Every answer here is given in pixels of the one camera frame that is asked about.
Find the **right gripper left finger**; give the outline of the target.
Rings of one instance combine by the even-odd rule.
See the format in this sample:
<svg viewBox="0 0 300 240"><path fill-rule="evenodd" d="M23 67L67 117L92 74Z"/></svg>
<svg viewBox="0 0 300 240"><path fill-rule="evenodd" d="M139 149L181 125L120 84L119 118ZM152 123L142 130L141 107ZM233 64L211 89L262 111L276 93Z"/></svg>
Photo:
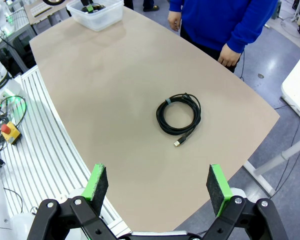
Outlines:
<svg viewBox="0 0 300 240"><path fill-rule="evenodd" d="M71 229L81 229L90 240L116 240L117 237L100 217L108 189L106 167L94 166L81 195L59 203L45 199L38 207L28 240L64 240Z"/></svg>

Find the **person's left hand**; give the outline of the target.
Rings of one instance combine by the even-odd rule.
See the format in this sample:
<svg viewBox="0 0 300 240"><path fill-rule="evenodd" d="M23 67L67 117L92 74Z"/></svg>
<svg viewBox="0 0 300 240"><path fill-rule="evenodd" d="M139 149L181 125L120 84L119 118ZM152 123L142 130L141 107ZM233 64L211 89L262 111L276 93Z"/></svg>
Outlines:
<svg viewBox="0 0 300 240"><path fill-rule="evenodd" d="M235 66L241 54L233 51L227 44L225 44L220 52L218 62L225 67Z"/></svg>

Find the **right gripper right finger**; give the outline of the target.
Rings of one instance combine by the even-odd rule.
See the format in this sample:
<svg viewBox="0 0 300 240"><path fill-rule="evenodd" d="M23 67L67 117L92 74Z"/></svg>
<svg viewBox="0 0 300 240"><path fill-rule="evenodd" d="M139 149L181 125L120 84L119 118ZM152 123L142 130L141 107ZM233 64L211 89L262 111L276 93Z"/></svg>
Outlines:
<svg viewBox="0 0 300 240"><path fill-rule="evenodd" d="M287 240L288 235L274 202L255 203L235 195L219 164L211 164L206 187L216 219L205 233L207 240L227 240L234 228L242 228L251 240Z"/></svg>

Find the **person's right hand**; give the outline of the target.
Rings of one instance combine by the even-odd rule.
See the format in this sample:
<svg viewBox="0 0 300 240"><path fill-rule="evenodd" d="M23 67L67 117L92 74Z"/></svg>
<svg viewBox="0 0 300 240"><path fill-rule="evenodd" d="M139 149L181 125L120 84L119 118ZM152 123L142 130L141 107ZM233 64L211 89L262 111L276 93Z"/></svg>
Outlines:
<svg viewBox="0 0 300 240"><path fill-rule="evenodd" d="M173 31L178 32L180 30L181 19L182 19L181 12L169 11L167 20L168 20L170 28Z"/></svg>

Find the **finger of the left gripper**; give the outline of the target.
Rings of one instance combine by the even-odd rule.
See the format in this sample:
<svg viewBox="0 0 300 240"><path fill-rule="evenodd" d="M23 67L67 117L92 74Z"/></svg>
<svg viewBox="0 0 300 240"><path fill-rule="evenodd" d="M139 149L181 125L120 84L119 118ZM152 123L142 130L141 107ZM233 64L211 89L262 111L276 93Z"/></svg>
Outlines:
<svg viewBox="0 0 300 240"><path fill-rule="evenodd" d="M83 8L82 8L82 12L85 12L85 13L91 13L94 11L94 8L92 6L92 4L94 3L93 0L81 0L81 3L83 5Z"/></svg>

